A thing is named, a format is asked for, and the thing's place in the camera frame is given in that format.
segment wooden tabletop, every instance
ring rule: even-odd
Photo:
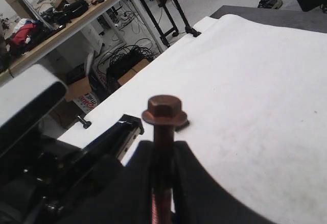
[[[90,5],[87,12],[85,12],[82,16],[73,19],[72,23],[67,24],[65,29],[45,40],[31,51],[27,52],[24,56],[14,61],[14,63],[12,63],[10,66],[12,73],[15,74],[24,68],[24,66],[31,66],[36,63],[40,58],[56,48],[64,39],[68,39],[72,32],[78,32],[81,29],[81,26],[91,22],[92,18],[95,16],[100,15],[114,1],[116,0],[105,0],[105,2],[97,4],[96,6]],[[0,83],[9,78],[10,74],[8,71],[1,73]]]

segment small black screw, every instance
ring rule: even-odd
[[[78,118],[79,122],[81,122],[83,124],[84,129],[87,129],[92,125],[92,123],[90,121],[86,121],[84,118],[82,118],[79,115],[77,116],[77,118]]]

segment white cloth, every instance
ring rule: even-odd
[[[176,140],[227,191],[278,223],[327,223],[327,35],[226,15],[189,38],[60,139],[84,147],[151,96],[176,95],[191,121]],[[138,139],[152,139],[144,126]]]
[[[27,18],[23,18],[23,19],[21,19],[18,23],[17,23],[17,25],[14,27],[14,30],[12,31],[12,33],[13,34],[15,34],[15,33],[17,33],[19,30],[20,30],[20,28],[22,27],[22,26],[24,26],[25,25],[25,23],[26,23],[26,21],[28,21],[29,19],[27,19]]]

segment black metal stand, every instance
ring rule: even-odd
[[[194,37],[199,36],[201,33],[198,32],[198,31],[196,31],[195,29],[193,29],[190,26],[189,21],[187,20],[187,18],[185,16],[185,14],[184,14],[184,12],[183,12],[183,10],[182,10],[182,8],[181,8],[178,0],[173,0],[173,1],[174,1],[175,6],[176,6],[176,9],[178,10],[178,12],[179,12],[182,20],[185,23],[185,32],[188,33],[188,34],[192,34]],[[152,20],[155,28],[158,30],[159,35],[160,35],[160,39],[162,40],[163,44],[165,46],[167,46],[167,47],[170,47],[170,44],[169,44],[169,42],[167,40],[167,36],[169,34],[173,33],[173,36],[176,37],[179,34],[179,30],[178,30],[178,28],[176,26],[176,23],[174,22],[174,19],[173,19],[172,15],[170,14],[169,10],[166,7],[166,3],[164,3],[162,0],[159,0],[160,4],[162,5],[163,10],[167,14],[167,17],[168,17],[168,19],[171,22],[171,24],[172,24],[173,27],[171,29],[169,29],[167,32],[164,33],[162,31],[162,29],[160,28],[159,23],[157,23],[156,19],[154,18],[153,14],[150,11],[150,9],[149,9],[147,3],[145,2],[145,0],[140,0],[140,2],[143,5],[143,7],[146,10],[146,12],[148,13],[148,15],[149,15],[150,19]]]

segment hex bolt head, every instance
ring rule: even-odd
[[[171,95],[158,95],[149,99],[148,110],[142,118],[155,126],[180,126],[187,121],[187,115],[182,111],[182,101]]]

